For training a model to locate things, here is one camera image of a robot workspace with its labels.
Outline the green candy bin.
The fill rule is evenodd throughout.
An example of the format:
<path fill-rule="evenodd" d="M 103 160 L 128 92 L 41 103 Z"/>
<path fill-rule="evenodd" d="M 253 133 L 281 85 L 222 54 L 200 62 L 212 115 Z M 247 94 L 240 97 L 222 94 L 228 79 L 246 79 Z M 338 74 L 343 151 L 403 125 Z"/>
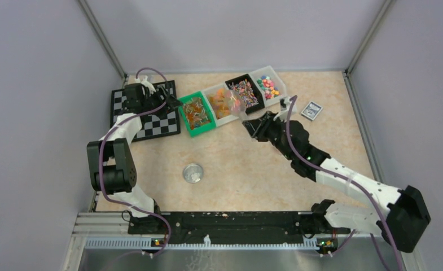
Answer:
<path fill-rule="evenodd" d="M 179 112 L 190 137 L 196 137 L 216 128 L 215 117 L 203 93 L 197 91 L 179 98 Z"/>

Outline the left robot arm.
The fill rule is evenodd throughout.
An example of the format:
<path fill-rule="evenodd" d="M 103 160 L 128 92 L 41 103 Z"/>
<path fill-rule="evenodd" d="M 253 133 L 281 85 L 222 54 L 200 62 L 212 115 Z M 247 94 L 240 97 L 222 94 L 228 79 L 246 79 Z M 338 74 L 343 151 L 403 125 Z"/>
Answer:
<path fill-rule="evenodd" d="M 124 205 L 149 233 L 163 226 L 159 206 L 138 185 L 130 145 L 136 141 L 174 136 L 181 132 L 177 112 L 181 105 L 173 80 L 150 83 L 146 78 L 112 91 L 111 128 L 87 144 L 93 189 Z"/>

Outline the clear plastic scoop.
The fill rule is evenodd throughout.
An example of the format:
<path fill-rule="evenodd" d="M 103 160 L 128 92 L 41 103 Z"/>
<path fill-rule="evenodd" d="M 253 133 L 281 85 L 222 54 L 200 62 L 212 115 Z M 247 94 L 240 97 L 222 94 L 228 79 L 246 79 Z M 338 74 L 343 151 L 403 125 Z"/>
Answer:
<path fill-rule="evenodd" d="M 246 113 L 247 109 L 240 96 L 236 95 L 235 93 L 229 93 L 227 96 L 227 102 L 232 115 L 240 118 L 241 121 L 248 120 Z"/>

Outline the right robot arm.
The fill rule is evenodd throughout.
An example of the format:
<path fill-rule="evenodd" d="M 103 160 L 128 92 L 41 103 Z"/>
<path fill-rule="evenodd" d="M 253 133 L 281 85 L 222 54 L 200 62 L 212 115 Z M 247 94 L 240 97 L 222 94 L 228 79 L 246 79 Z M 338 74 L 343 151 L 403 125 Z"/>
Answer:
<path fill-rule="evenodd" d="M 332 228 L 351 228 L 381 235 L 399 251 L 411 253 L 420 241 L 431 216 L 419 189 L 389 186 L 342 165 L 309 142 L 309 132 L 296 120 L 283 120 L 268 111 L 243 120 L 251 138 L 271 143 L 301 177 L 342 191 L 367 208 L 343 206 L 334 200 L 313 217 L 314 228 L 327 233 Z"/>

